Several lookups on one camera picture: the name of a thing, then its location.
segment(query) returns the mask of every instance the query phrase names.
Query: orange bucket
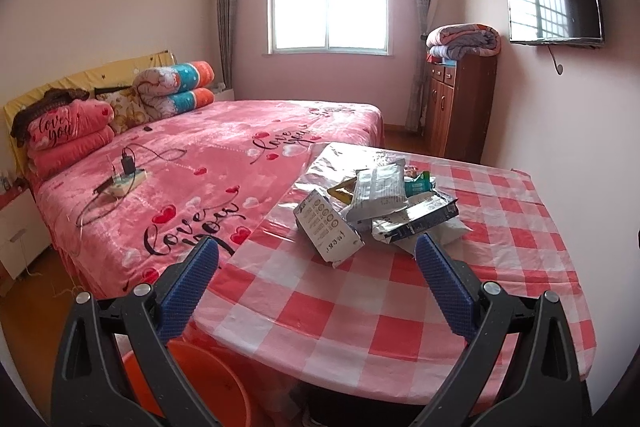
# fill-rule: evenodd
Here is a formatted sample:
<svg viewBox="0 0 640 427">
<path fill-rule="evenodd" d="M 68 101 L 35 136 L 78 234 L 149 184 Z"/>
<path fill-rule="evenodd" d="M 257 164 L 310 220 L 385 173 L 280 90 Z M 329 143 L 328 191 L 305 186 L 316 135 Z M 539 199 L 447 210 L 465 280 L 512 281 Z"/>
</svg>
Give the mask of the orange bucket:
<svg viewBox="0 0 640 427">
<path fill-rule="evenodd" d="M 213 415 L 225 427 L 255 427 L 260 413 L 250 400 L 238 376 L 218 357 L 187 344 L 184 341 L 169 341 L 169 352 L 174 357 L 184 376 Z M 154 398 L 133 351 L 127 353 L 122 362 L 131 387 L 139 404 L 147 411 L 164 417 Z"/>
</svg>

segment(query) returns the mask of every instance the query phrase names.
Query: blue gripper pad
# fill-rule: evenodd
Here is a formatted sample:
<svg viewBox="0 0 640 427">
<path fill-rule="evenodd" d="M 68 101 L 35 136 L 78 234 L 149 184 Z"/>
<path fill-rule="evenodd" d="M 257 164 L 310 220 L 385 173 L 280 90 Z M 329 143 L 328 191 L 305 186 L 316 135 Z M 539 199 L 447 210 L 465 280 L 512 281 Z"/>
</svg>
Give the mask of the blue gripper pad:
<svg viewBox="0 0 640 427">
<path fill-rule="evenodd" d="M 478 333 L 476 302 L 449 264 L 449 256 L 423 234 L 415 245 L 415 260 L 451 331 L 471 342 Z"/>
<path fill-rule="evenodd" d="M 181 267 L 182 271 L 160 302 L 161 314 L 156 331 L 163 344 L 184 331 L 218 267 L 218 244 L 210 237 L 201 240 L 182 263 L 171 265 L 165 272 L 173 267 Z"/>
</svg>

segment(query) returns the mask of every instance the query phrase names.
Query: silver screw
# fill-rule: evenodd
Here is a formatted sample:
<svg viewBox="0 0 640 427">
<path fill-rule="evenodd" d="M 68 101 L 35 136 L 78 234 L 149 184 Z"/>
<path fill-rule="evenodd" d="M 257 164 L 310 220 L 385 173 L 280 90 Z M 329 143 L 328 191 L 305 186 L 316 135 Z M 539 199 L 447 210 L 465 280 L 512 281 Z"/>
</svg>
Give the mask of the silver screw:
<svg viewBox="0 0 640 427">
<path fill-rule="evenodd" d="M 553 302 L 555 304 L 556 302 L 558 302 L 560 300 L 560 297 L 556 292 L 553 292 L 551 290 L 547 290 L 545 292 L 545 299 L 548 300 L 549 302 Z"/>
<path fill-rule="evenodd" d="M 151 286 L 148 285 L 146 282 L 143 282 L 142 284 L 139 284 L 138 286 L 133 288 L 133 295 L 136 295 L 138 297 L 144 297 L 150 291 L 151 291 Z"/>
<path fill-rule="evenodd" d="M 497 282 L 486 282 L 484 283 L 484 291 L 486 291 L 489 295 L 498 295 L 502 291 L 500 285 Z"/>
<path fill-rule="evenodd" d="M 91 299 L 91 293 L 89 292 L 80 292 L 76 296 L 76 302 L 78 304 L 84 304 L 85 302 L 89 302 L 90 299 Z"/>
</svg>

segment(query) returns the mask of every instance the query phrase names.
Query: drawer handle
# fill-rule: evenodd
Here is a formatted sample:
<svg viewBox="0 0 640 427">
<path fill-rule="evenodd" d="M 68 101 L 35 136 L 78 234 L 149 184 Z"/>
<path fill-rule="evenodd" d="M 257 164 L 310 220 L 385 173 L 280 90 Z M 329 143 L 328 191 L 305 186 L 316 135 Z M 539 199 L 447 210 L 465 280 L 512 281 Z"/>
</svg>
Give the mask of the drawer handle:
<svg viewBox="0 0 640 427">
<path fill-rule="evenodd" d="M 27 229 L 20 229 L 18 230 L 14 237 L 12 237 L 11 239 L 9 239 L 10 243 L 15 243 L 16 241 L 18 241 L 25 233 L 27 232 Z"/>
</svg>

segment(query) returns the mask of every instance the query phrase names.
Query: wooden floor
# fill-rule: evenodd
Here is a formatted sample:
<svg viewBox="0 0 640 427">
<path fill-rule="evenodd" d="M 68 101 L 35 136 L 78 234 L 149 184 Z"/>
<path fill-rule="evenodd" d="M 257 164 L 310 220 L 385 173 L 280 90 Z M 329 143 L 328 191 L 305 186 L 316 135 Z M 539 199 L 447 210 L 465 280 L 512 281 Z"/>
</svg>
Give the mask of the wooden floor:
<svg viewBox="0 0 640 427">
<path fill-rule="evenodd" d="M 400 130 L 385 130 L 385 148 L 424 153 L 422 138 Z M 73 302 L 73 282 L 58 254 L 49 249 L 34 261 L 32 273 L 18 280 L 0 298 L 0 322 L 15 366 L 31 398 L 46 421 L 50 418 L 53 368 L 66 316 Z"/>
</svg>

